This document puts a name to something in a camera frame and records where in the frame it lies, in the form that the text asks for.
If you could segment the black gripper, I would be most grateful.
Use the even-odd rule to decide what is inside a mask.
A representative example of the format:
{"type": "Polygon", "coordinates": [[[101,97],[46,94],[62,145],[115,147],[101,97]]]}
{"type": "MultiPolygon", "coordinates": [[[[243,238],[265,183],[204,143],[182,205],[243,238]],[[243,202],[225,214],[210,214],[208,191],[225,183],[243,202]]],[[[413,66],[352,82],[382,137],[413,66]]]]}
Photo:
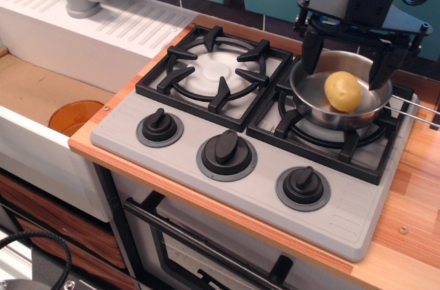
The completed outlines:
{"type": "MultiPolygon", "coordinates": [[[[427,0],[402,0],[409,6],[421,5],[427,0]]],[[[408,51],[418,54],[424,37],[432,33],[429,24],[401,11],[393,5],[394,0],[298,0],[300,13],[295,27],[305,27],[309,12],[339,21],[340,24],[361,30],[380,30],[405,34],[410,41],[370,42],[373,64],[368,75],[369,90],[382,88],[391,75],[405,61],[408,51]]],[[[312,75],[318,63],[324,43],[324,34],[316,28],[308,28],[302,44],[302,63],[305,72],[312,75]]]]}

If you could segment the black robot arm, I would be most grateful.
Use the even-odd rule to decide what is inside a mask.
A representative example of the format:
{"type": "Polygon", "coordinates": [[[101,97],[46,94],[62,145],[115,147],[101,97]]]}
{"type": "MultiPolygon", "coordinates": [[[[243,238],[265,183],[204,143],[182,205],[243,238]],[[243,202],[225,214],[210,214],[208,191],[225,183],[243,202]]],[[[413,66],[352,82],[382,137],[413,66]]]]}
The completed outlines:
{"type": "MultiPolygon", "coordinates": [[[[371,90],[384,86],[392,74],[421,50],[432,27],[394,6],[394,0],[298,0],[295,28],[303,38],[304,70],[315,72],[326,38],[368,47],[373,64],[368,74],[371,90]]],[[[402,0],[416,6],[427,0],[402,0]]]]}

